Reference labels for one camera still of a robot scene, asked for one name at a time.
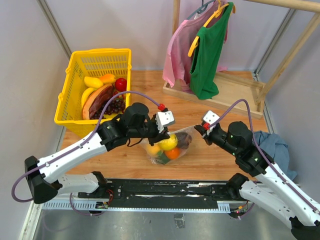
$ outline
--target blue cloth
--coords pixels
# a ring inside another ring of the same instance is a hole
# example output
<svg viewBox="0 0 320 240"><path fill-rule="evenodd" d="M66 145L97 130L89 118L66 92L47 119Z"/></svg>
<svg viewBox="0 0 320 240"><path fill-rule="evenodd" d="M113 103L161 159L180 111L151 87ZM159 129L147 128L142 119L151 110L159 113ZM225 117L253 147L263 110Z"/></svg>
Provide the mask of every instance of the blue cloth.
<svg viewBox="0 0 320 240"><path fill-rule="evenodd" d="M274 159L289 179L293 180L298 175L296 171L288 169L290 161L288 145L278 134L256 131L254 137L259 147Z"/></svg>

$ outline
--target green shirt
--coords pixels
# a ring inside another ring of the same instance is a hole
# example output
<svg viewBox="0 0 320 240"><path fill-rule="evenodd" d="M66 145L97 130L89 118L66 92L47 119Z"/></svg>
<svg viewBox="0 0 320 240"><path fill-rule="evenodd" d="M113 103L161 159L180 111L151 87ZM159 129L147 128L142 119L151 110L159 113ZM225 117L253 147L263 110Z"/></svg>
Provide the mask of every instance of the green shirt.
<svg viewBox="0 0 320 240"><path fill-rule="evenodd" d="M214 77L233 6L234 3L229 2L221 18L212 27L203 26L197 33L199 41L190 70L190 89L200 100L211 99L219 93Z"/></svg>

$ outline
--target clothes rack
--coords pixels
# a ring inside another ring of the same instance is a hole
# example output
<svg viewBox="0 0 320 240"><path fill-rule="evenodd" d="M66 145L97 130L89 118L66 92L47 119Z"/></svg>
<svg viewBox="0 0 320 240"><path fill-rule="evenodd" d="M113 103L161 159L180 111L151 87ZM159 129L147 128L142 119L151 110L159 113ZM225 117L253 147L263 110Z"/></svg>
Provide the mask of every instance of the clothes rack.
<svg viewBox="0 0 320 240"><path fill-rule="evenodd" d="M245 0L248 2L273 5L296 10L303 10L314 13L304 31L293 44L289 52L286 54L282 62L279 64L272 77L267 83L252 81L237 77L234 75L217 72L214 77L214 82L217 84L220 94L212 99L199 100L195 95L183 92L179 87L170 88L168 83L165 83L162 91L166 94L183 98L189 101L201 103L211 107L227 109L230 105L239 98L246 99L250 105L250 111L254 118L263 116L265 98L273 85L277 82L281 74L286 70L288 65L303 47L317 26L320 24L320 3L304 0ZM173 29L174 33L179 26L180 0L173 0ZM247 114L245 106L236 106L234 112L242 115Z"/></svg>

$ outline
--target plastic basket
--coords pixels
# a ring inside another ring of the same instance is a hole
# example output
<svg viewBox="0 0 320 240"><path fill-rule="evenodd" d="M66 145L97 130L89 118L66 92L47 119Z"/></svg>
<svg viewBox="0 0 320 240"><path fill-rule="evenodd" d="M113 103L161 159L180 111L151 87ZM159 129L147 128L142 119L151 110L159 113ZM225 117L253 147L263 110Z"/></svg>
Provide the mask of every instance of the plastic basket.
<svg viewBox="0 0 320 240"><path fill-rule="evenodd" d="M113 74L116 78L127 80L127 91L131 89L131 50L128 48L101 48L72 53L62 92L58 96L54 122L65 126L79 137L84 137L96 126L98 120L83 120L81 97L87 89L84 78L101 77ZM125 96L125 107L130 106L131 95ZM112 119L114 115L103 119L102 123Z"/></svg>

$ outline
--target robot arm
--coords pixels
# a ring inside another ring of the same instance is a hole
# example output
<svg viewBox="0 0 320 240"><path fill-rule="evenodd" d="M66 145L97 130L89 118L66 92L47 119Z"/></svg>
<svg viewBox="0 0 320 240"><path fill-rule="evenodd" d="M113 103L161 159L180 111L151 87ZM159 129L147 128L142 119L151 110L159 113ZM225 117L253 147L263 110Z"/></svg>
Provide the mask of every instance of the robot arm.
<svg viewBox="0 0 320 240"><path fill-rule="evenodd" d="M41 204L59 194L78 192L100 198L107 187L107 182L100 172L95 171L87 175L66 175L65 172L87 159L125 145L127 141L130 143L131 138L148 138L150 144L168 139L167 127L175 123L172 112L165 108L152 119L148 113L147 106L134 103L124 114L102 123L93 135L91 132L53 155L40 159L34 156L27 158L24 161L26 172L45 165L26 177L34 203ZM56 158L58 160L50 163L50 160Z"/></svg>
<svg viewBox="0 0 320 240"><path fill-rule="evenodd" d="M202 124L196 125L195 129L208 145L218 145L235 156L235 163L241 170L276 194L264 191L237 173L228 181L230 195L235 199L242 197L264 208L291 228L292 234L299 240L320 239L320 204L292 182L272 157L262 151L272 166L266 162L252 142L252 131L243 122L232 122L225 132L219 123L210 125L218 119L218 115L208 111L202 118Z"/></svg>

